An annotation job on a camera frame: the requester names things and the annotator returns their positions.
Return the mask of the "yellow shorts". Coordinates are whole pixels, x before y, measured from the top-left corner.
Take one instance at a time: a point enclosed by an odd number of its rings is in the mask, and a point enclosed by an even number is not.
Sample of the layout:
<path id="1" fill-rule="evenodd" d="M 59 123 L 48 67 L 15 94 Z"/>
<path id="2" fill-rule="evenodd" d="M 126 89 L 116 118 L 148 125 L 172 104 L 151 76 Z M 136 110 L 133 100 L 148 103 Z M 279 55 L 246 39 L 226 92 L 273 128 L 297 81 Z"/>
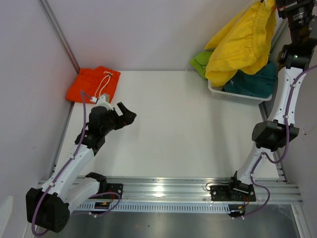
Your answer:
<path id="1" fill-rule="evenodd" d="M 212 50 L 205 77 L 212 86 L 224 86 L 238 71 L 254 75 L 267 64 L 275 11 L 275 1 L 253 0 L 210 39 L 205 46 Z"/>

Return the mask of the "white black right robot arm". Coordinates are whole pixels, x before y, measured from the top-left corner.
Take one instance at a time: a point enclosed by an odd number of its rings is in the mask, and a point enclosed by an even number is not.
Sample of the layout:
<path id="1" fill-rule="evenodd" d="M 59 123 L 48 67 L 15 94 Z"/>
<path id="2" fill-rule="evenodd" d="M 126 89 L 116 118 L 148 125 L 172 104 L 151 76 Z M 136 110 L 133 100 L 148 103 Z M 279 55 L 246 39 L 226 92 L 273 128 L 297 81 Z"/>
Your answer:
<path id="1" fill-rule="evenodd" d="M 229 200 L 255 200 L 256 169 L 260 162 L 278 164 L 285 158 L 289 143 L 299 134 L 295 127 L 295 108 L 301 84 L 312 70 L 317 45 L 317 17 L 313 15 L 315 0 L 278 0 L 279 17 L 288 20 L 291 43 L 284 45 L 277 62 L 278 88 L 268 120 L 255 125 L 253 147 L 243 166 L 230 178 L 226 195 Z"/>

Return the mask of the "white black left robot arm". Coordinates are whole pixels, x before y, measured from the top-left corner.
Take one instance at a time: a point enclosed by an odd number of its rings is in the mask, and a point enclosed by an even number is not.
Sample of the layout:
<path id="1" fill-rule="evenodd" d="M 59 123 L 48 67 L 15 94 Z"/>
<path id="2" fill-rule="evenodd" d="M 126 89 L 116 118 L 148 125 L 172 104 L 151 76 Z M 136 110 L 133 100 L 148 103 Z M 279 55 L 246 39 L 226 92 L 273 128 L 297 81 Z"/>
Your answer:
<path id="1" fill-rule="evenodd" d="M 120 115 L 109 103 L 98 103 L 89 114 L 84 114 L 83 127 L 68 159 L 40 188 L 31 188 L 27 192 L 27 221 L 33 235 L 40 237 L 48 231 L 59 233 L 74 210 L 89 198 L 108 196 L 121 200 L 118 192 L 108 190 L 107 178 L 98 173 L 88 173 L 73 186 L 79 173 L 105 144 L 106 136 L 134 122 L 136 113 L 123 103 L 117 106 L 122 112 Z"/>

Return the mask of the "orange shorts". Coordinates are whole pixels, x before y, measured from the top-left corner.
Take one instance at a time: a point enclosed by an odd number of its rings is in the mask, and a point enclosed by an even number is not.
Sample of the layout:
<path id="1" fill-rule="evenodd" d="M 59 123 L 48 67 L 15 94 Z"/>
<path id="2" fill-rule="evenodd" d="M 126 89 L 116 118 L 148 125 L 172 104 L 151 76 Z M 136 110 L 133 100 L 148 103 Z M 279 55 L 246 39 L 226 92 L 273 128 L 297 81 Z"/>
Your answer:
<path id="1" fill-rule="evenodd" d="M 70 102 L 82 103 L 81 91 L 90 97 L 98 98 L 102 94 L 107 94 L 108 101 L 111 102 L 121 73 L 103 66 L 97 68 L 81 68 L 76 79 L 66 93 L 66 100 Z"/>

